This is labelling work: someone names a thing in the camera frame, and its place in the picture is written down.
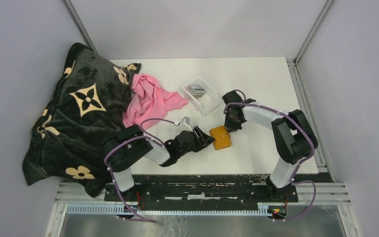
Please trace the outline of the yellow leather card holder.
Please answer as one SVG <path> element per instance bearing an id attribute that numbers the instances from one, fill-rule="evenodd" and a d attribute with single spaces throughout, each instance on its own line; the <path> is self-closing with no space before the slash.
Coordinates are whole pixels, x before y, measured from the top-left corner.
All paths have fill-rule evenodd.
<path id="1" fill-rule="evenodd" d="M 215 139 L 213 146 L 216 151 L 229 148 L 232 145 L 231 136 L 224 126 L 212 128 L 209 133 Z"/>

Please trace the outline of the white plastic tray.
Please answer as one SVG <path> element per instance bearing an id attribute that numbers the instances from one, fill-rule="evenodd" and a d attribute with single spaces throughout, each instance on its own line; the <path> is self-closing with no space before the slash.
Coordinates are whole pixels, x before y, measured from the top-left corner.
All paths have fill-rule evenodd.
<path id="1" fill-rule="evenodd" d="M 182 89 L 185 98 L 204 116 L 222 103 L 217 90 L 200 76 L 184 84 Z"/>

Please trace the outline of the stack of credit cards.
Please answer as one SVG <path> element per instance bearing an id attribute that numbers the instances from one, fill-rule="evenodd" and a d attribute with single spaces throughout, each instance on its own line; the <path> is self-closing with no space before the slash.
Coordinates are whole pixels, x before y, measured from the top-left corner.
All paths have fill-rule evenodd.
<path id="1" fill-rule="evenodd" d="M 203 96 L 206 93 L 205 89 L 198 84 L 190 84 L 187 90 L 194 97 Z"/>

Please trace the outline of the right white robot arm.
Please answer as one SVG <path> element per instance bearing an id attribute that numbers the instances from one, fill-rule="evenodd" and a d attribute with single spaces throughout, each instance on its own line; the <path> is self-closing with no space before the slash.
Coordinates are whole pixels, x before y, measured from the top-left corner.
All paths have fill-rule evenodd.
<path id="1" fill-rule="evenodd" d="M 285 196 L 296 172 L 303 162 L 312 158 L 318 147 L 317 138 L 301 110 L 278 111 L 261 105 L 254 99 L 243 100 L 232 90 L 222 96 L 225 103 L 225 130 L 236 132 L 245 122 L 264 126 L 273 133 L 279 158 L 266 179 L 265 195 L 271 201 Z"/>

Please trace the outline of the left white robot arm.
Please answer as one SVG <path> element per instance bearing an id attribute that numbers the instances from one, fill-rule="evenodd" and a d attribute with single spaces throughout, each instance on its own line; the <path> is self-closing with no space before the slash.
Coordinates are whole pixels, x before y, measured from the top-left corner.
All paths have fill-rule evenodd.
<path id="1" fill-rule="evenodd" d="M 155 139 L 144 135 L 138 125 L 133 125 L 102 141 L 104 163 L 113 177 L 117 195 L 125 201 L 131 200 L 136 193 L 131 166 L 141 158 L 147 158 L 162 167 L 175 164 L 187 153 L 197 153 L 215 139 L 195 126 L 192 130 L 184 130 L 174 139 L 167 140 L 163 145 Z"/>

